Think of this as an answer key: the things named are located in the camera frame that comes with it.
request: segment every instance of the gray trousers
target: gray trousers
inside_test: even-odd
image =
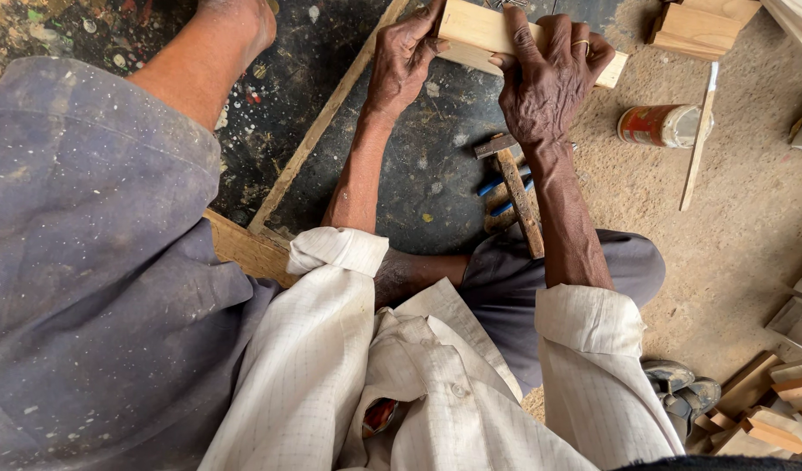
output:
[[[0,469],[200,463],[249,337],[281,289],[214,254],[201,214],[218,191],[219,156],[206,129],[115,75],[72,59],[9,65],[0,81]],[[659,254],[641,237],[618,237],[603,241],[611,273],[643,304],[661,281]],[[541,378],[532,317],[544,285],[542,261],[524,251],[502,238],[481,245],[463,295],[528,387]]]
[[[665,280],[665,262],[641,235],[597,230],[616,291],[640,309]],[[518,225],[480,244],[471,257],[459,295],[479,319],[517,377],[523,394],[543,383],[537,359],[535,291],[546,287],[544,259],[532,260]]]

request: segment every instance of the hammer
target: hammer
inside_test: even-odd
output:
[[[503,175],[505,188],[508,190],[508,196],[517,214],[517,222],[520,224],[523,238],[529,247],[529,254],[533,259],[538,259],[542,258],[544,254],[543,236],[541,235],[541,228],[537,225],[537,221],[532,215],[532,207],[529,205],[529,196],[523,188],[520,169],[517,167],[517,162],[514,160],[514,155],[511,154],[511,149],[509,148],[515,144],[517,144],[517,141],[511,134],[504,135],[500,133],[491,137],[489,143],[474,147],[474,152],[478,159],[492,154],[497,155],[500,173]]]

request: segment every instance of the wrinkled hand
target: wrinkled hand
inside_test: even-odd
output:
[[[517,57],[495,54],[490,62],[503,70],[505,78],[500,93],[505,123],[524,151],[568,141],[575,111],[616,51],[600,34],[590,33],[586,24],[555,15],[537,20],[548,44],[542,53],[526,14],[509,4],[504,7]],[[589,57],[586,43],[572,46],[581,39],[590,41]]]
[[[378,32],[364,110],[396,119],[421,92],[430,61],[450,47],[444,39],[425,37],[435,26],[444,3],[433,0],[409,18]]]

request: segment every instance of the white shirt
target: white shirt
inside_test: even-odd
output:
[[[446,278],[375,315],[388,246],[331,227],[291,242],[288,270],[303,276],[270,303],[200,469],[614,469],[683,454],[639,366],[644,325],[629,297],[537,291],[544,425]],[[382,397],[402,404],[364,440]]]

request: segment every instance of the man's left hand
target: man's left hand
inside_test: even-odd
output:
[[[372,79],[363,111],[384,113],[397,119],[409,106],[427,79],[430,61],[450,48],[445,39],[425,37],[444,9],[445,0],[426,7],[377,33]]]

